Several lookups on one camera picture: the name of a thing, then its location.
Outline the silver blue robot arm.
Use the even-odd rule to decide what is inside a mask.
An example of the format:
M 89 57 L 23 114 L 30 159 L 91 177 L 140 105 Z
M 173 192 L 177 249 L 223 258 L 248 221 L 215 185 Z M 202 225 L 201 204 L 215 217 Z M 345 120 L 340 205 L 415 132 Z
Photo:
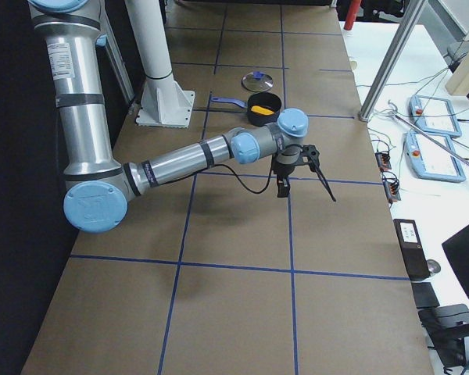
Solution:
M 126 98 L 133 89 L 102 1 L 32 1 L 35 30 L 45 39 L 69 156 L 63 209 L 76 228 L 101 233 L 116 227 L 132 199 L 229 159 L 241 164 L 270 157 L 277 193 L 289 193 L 297 166 L 317 171 L 317 150 L 304 142 L 309 120 L 299 109 L 254 129 L 238 127 L 140 163 L 112 154 L 96 49 L 105 46 Z

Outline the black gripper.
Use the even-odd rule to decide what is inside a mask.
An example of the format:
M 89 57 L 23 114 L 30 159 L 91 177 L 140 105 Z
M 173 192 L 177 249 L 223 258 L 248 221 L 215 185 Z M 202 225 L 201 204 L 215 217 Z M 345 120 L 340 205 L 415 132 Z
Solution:
M 288 197 L 289 195 L 288 176 L 294 172 L 295 165 L 298 159 L 299 159 L 299 156 L 297 154 L 294 154 L 294 155 L 280 154 L 272 158 L 271 169 L 274 175 L 276 175 L 278 197 Z

